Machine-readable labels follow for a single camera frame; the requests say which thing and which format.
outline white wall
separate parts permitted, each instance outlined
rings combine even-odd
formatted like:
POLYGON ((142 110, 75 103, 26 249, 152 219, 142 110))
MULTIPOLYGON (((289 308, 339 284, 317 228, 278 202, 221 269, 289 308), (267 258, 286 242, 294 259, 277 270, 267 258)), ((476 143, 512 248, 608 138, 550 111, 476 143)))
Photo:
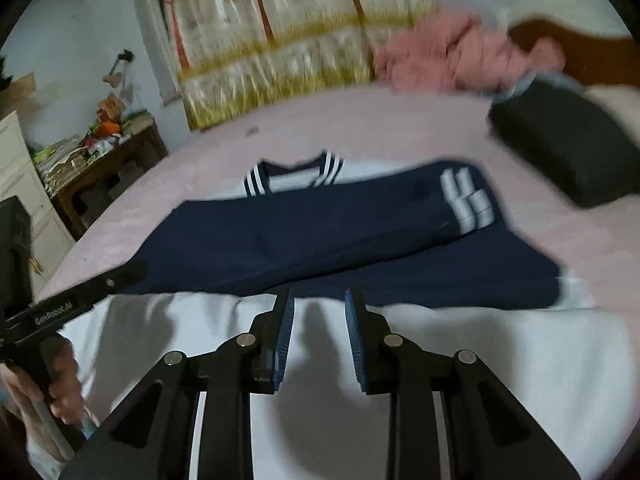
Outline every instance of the white wall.
POLYGON ((65 89, 21 119, 27 140, 46 146, 84 133, 95 121, 97 102, 111 91, 102 76, 124 48, 136 56, 127 69, 135 89, 131 108, 142 106, 155 116, 170 152, 191 140, 182 102, 163 105, 134 0, 34 0, 27 8, 0 51, 6 73, 19 78, 35 72, 39 89, 65 89))
POLYGON ((149 61, 136 14, 134 0, 85 0, 91 16, 90 24, 100 37, 100 45, 109 58, 115 59, 123 48, 136 56, 130 65, 136 94, 140 104, 156 118, 158 131, 170 152, 189 142, 189 131, 182 102, 177 100, 164 106, 156 76, 149 61))
POLYGON ((20 17, 2 47, 6 73, 17 79, 35 72, 39 89, 54 85, 63 95, 21 118, 32 144, 47 146, 85 133, 95 121, 96 103, 105 96, 101 81, 106 57, 86 33, 82 0, 35 0, 20 17))

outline orange object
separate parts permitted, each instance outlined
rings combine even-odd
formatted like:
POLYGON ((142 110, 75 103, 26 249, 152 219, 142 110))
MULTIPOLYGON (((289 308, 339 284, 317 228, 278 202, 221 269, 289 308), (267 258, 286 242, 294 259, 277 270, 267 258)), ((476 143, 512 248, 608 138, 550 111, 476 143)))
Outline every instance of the orange object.
POLYGON ((108 121, 116 122, 120 120, 120 115, 125 108, 124 103, 112 92, 106 99, 98 103, 98 117, 106 115, 108 121))
POLYGON ((98 124, 98 127, 94 131, 94 137, 96 139, 103 139, 113 134, 119 134, 121 131, 120 125, 117 123, 111 123, 109 121, 98 124))

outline white stripe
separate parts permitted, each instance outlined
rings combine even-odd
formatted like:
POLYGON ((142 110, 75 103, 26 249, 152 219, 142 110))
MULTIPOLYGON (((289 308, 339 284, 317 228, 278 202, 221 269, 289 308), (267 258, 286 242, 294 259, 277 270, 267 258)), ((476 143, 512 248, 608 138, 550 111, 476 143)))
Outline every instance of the white stripe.
POLYGON ((469 201, 478 213, 478 229, 487 227, 494 223, 494 208, 491 206, 489 197, 484 189, 479 189, 469 197, 469 201))
POLYGON ((340 157, 336 156, 334 161, 334 168, 331 170, 331 175, 327 177, 327 180, 324 181, 325 184, 331 184, 332 179, 338 173, 338 168, 340 168, 340 157))
POLYGON ((453 178, 453 171, 451 169, 444 170, 440 176, 440 184, 442 185, 442 192, 447 200, 447 203, 453 209, 453 213, 458 219, 460 224, 460 234, 467 234, 472 231, 476 226, 476 218, 474 217, 469 204, 458 193, 456 187, 456 181, 453 178))
POLYGON ((463 197, 470 196, 476 190, 474 188, 474 181, 471 180, 471 172, 466 166, 458 172, 456 179, 458 180, 460 192, 463 197))
POLYGON ((262 180, 260 179, 260 172, 258 171, 258 166, 254 166, 254 175, 255 175, 255 181, 258 184, 258 191, 260 192, 261 195, 265 195, 266 192, 264 190, 264 186, 262 185, 262 180))
POLYGON ((314 186, 320 186, 326 179, 326 174, 329 171, 329 163, 331 163, 332 156, 334 156, 332 152, 326 152, 326 157, 324 158, 324 169, 322 170, 322 173, 318 175, 318 180, 316 180, 314 186))
POLYGON ((254 181, 251 178, 251 171, 246 174, 246 181, 249 184, 249 193, 251 193, 251 196, 255 196, 254 181))

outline human hand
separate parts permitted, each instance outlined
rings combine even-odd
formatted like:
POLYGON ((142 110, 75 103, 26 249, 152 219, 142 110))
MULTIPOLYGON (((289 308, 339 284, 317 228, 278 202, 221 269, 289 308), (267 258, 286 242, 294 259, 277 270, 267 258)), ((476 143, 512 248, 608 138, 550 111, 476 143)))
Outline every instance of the human hand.
MULTIPOLYGON (((74 359, 73 347, 69 340, 65 339, 60 352, 53 359, 52 366, 58 375, 49 386, 49 393, 54 399, 51 403, 51 413, 61 418, 65 424, 79 422, 84 412, 84 399, 80 381, 76 377, 78 363, 74 359)), ((39 420, 32 402, 43 400, 42 392, 31 377, 16 366, 0 365, 0 377, 20 409, 25 426, 29 429, 30 425, 39 420)))

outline black bag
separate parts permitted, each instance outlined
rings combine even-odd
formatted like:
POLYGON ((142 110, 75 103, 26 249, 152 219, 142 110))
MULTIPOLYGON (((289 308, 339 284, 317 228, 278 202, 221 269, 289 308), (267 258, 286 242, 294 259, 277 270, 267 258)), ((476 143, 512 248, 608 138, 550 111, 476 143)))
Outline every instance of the black bag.
POLYGON ((598 105, 534 81, 489 111, 494 136, 580 207, 640 190, 640 150, 598 105))

